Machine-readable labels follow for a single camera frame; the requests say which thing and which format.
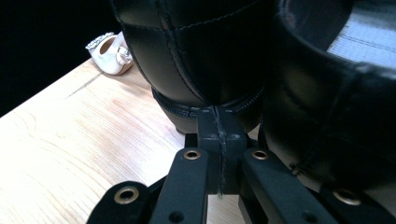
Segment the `metal grommet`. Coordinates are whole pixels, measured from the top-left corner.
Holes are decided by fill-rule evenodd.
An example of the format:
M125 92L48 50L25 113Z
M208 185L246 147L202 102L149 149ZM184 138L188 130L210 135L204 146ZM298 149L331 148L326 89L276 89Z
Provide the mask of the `metal grommet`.
M184 153L184 158L190 161L194 161L201 157L201 153L196 150L188 150Z
M139 190L134 186L126 186L119 189L114 195L114 201L119 204L134 202L139 197Z
M255 150L251 153L251 155L256 158L257 160L264 161L267 160L269 155L261 150Z
M360 205L361 200L359 199L358 195L354 192L347 190L347 189L335 189L332 191L332 194L336 199L341 201L342 203L346 203L349 205Z

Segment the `stitching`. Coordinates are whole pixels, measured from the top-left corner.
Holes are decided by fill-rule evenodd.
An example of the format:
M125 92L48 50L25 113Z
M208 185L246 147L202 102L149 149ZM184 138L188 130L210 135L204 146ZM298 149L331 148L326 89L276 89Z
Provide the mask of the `stitching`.
M168 18L167 11L166 11L166 7L165 7L165 2L164 2L163 0L162 0L161 2L162 2L162 4L163 4L163 9L164 9L163 13L165 14L165 15L164 15L164 22L169 22L169 25L172 26L172 23L170 23L170 21L168 20L169 18ZM156 7L157 7L158 14L161 15L161 11L160 11L161 9L158 8L158 4L156 4ZM175 67L176 70L177 70L178 76L180 77L180 79L181 79L181 81L184 83L184 85L187 87L187 89L192 93L192 95L194 95L196 98L198 98L198 100L203 101L203 99L202 99L200 96L198 96L198 95L190 88L190 86L187 84L186 80L185 80L185 79L183 78L183 76L181 75L180 70L179 70L179 68L177 67L177 63L176 63L176 61L175 61L176 55L175 55L174 52L172 51L171 46L170 46L170 44L169 44L170 41L171 41L171 36L169 35L169 32L168 32L167 30L162 29L162 31L163 31L163 35L164 35L164 37L165 37L166 47L168 47L168 51L169 51L169 53L171 54L172 63L173 63L174 67Z
M232 17L232 16L234 16L234 15L236 15L236 14L239 14L239 13L243 12L244 10L250 8L250 7L255 6L256 4L260 3L260 1L261 1L261 0L256 0L256 1L252 2L252 3L250 3L250 4L247 5L247 6L244 6L244 7L239 8L238 10L236 10L236 11L234 11L234 12L231 12L231 13L229 13L229 14L226 14L226 15L224 15L224 16L221 16L221 17L218 17L218 18L215 18L215 19L212 19L212 20L208 20L208 21L198 21L198 22L193 23L193 24L184 25L184 26L177 27L177 28L172 28L171 30L182 31L182 30L190 29L190 28L195 27L195 26L206 25L206 24L209 24L209 23L213 23L213 22L217 22L217 21L222 21L222 20L228 19L228 18L230 18L230 17ZM134 27L139 28L139 29L158 30L158 31L164 30L163 28L152 27L152 26L146 26L146 25L139 25L139 24L128 24L128 25L134 26Z
M350 37L350 36L347 36L347 35L339 35L339 37L342 37L344 39L350 40L350 41L355 42L355 43L363 44L363 45L370 46L370 47L377 48L377 49L384 49L384 50L387 50L389 52L396 53L396 49L393 49L393 48L390 48L390 47L387 47L387 46L377 45L377 44L374 44L374 43L371 43L371 42L368 42L368 41L364 41L364 40L360 40L360 39L357 39L357 38L354 38L354 37Z
M208 23L212 23L212 22L216 22L216 21L221 21L221 20L227 19L229 17L232 17L232 16L234 16L236 14L239 14L239 13L243 12L244 10L248 9L249 7L253 7L254 5L258 4L260 1L261 0L256 0L256 1L252 2L252 3L250 3L249 5L241 7L238 10L236 10L236 11L234 11L232 13L226 14L224 16L221 16L221 17L218 17L218 18L215 18L215 19L212 19L212 20L208 20L208 21L199 21L199 22L196 22L196 23L193 23L193 24L190 24L190 25L182 26L182 27L177 28L177 29L178 30L184 30L184 29L189 29L189 28L194 27L194 26L206 25Z

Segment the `white object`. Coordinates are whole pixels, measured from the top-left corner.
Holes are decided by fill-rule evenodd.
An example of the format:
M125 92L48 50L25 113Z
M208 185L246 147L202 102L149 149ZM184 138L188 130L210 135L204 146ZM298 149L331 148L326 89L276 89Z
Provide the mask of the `white object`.
M95 38L85 49L99 68L110 75L120 75L134 64L123 33L107 33Z

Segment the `black leather boot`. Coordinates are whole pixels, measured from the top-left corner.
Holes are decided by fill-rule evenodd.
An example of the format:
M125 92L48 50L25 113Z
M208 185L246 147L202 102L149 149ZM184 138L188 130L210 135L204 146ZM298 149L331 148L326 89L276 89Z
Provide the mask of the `black leather boot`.
M261 0L113 0L155 99L182 133L224 105L248 132L260 121L271 4Z
M328 52L334 40L342 41L337 38L352 39L346 29L365 29L349 25L357 22L349 18L355 10L359 20L372 17L373 29L378 28L376 22L389 27L383 33L362 32L343 47L369 45L362 39L371 35L383 38L380 44L391 38L386 33L392 25L396 29L395 21L371 10L382 2L278 1L272 32L276 71L266 82L261 135L296 175L364 191L395 215L396 71L370 63L369 58L346 59L351 50L361 50L356 47L345 52L347 56ZM385 8L396 15L395 4ZM396 54L396 38L391 39L393 45L376 49ZM383 56L381 63L396 66L389 56Z

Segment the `wood grain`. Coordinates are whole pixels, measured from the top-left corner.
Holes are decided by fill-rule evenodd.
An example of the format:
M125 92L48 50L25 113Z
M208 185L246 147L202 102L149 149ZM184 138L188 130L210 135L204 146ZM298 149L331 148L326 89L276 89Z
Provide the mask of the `wood grain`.
M0 223L85 223L113 185L166 175L183 142L135 66L88 60L0 118ZM208 223L243 223L237 196L210 196Z

